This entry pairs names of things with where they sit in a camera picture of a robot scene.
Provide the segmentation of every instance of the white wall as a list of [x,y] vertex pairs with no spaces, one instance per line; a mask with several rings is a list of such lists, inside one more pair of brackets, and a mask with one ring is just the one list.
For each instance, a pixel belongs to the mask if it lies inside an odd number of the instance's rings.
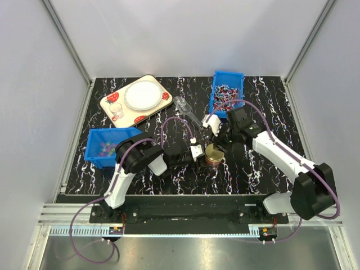
[[290,82],[310,148],[335,174],[341,217],[360,264],[360,2],[338,1]]
[[21,269],[86,85],[40,1],[0,1],[0,268]]
[[326,0],[52,0],[92,77],[286,75]]

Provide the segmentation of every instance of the blue bin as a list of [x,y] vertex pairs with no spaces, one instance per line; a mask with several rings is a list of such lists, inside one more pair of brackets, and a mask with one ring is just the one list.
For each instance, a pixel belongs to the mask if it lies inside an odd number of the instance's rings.
[[116,153],[108,151],[120,142],[140,134],[137,128],[90,129],[84,160],[91,161],[96,168],[115,167]]
[[[214,103],[214,93],[216,86],[228,85],[230,88],[237,88],[237,97],[239,99],[243,98],[243,90],[244,90],[244,74],[243,73],[235,73],[235,72],[226,72],[216,70],[213,77],[213,90],[210,96],[210,108],[209,113],[213,111],[213,103]],[[238,102],[234,105],[235,108],[243,106],[244,103]],[[217,111],[215,114],[220,118],[227,119],[227,115],[225,111]]]

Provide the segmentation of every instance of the floor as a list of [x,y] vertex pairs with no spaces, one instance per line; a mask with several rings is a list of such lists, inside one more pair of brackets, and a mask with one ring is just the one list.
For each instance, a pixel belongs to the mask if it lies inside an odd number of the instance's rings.
[[[280,238],[290,233],[280,228]],[[76,237],[80,252],[92,260],[104,260],[111,248],[104,243],[90,245],[90,237]],[[115,253],[103,265],[87,263],[74,254],[68,237],[52,236],[44,253],[42,270],[93,269],[276,269],[276,270],[338,270],[334,247],[327,228],[303,227],[289,241],[276,245],[248,244],[231,238],[130,238],[116,242]]]
[[[95,81],[82,133],[76,150],[73,166],[67,183],[66,194],[98,195],[109,186],[113,168],[99,170],[90,162],[84,161],[88,132],[91,128],[111,128],[111,121],[99,106],[100,99],[109,93],[135,81],[138,78],[98,78]],[[209,110],[209,97],[212,91],[212,77],[167,77],[157,80],[173,95],[182,96],[192,106],[194,114],[202,119]],[[251,101],[264,113],[275,135],[293,150],[304,155],[290,105],[281,78],[276,76],[250,76],[244,80],[244,99]],[[246,106],[248,115],[255,121],[260,117]],[[162,122],[170,116],[179,116],[174,105],[153,115],[137,128],[155,134],[159,133]],[[209,141],[209,133],[200,132],[190,125],[201,143]],[[189,146],[188,134],[182,123],[172,122],[166,128],[165,147],[179,143]],[[143,170],[133,180],[128,194],[138,195],[176,195],[176,194],[265,194],[286,192],[292,186],[286,176],[268,160],[256,152],[234,145],[225,155],[225,161],[217,169],[208,169],[196,175],[188,167],[178,168],[171,181],[161,181],[149,171]]]

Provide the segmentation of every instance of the round white plate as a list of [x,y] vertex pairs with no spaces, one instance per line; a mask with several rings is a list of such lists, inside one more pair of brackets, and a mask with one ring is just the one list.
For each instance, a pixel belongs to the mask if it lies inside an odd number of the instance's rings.
[[133,110],[145,111],[159,104],[162,96],[163,90],[157,83],[142,80],[125,90],[124,101]]

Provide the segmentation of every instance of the marble tabletop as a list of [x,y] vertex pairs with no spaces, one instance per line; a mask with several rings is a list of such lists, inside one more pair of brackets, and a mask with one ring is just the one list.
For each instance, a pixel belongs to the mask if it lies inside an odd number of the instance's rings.
[[[111,181],[114,168],[97,169],[84,161],[87,137],[91,128],[113,128],[114,125],[100,108],[100,100],[138,78],[97,78],[86,112],[75,158],[71,168],[66,194],[98,195],[104,193]],[[182,96],[192,106],[193,113],[202,119],[209,111],[212,77],[157,78],[173,96]],[[274,134],[294,151],[304,156],[289,101],[281,78],[276,76],[247,76],[244,80],[244,99],[255,104],[265,115]],[[259,115],[248,106],[246,112],[255,122]],[[162,122],[171,116],[180,116],[189,124],[198,142],[209,143],[210,132],[199,132],[190,119],[179,114],[175,105],[163,109],[136,127],[154,134],[160,143]],[[189,146],[186,127],[179,121],[171,121],[165,128],[165,145]],[[171,179],[162,181],[148,169],[137,174],[127,194],[176,195],[176,194],[266,194],[291,191],[287,177],[270,161],[251,149],[235,144],[226,153],[218,168],[208,168],[196,174],[190,167],[177,167]]]

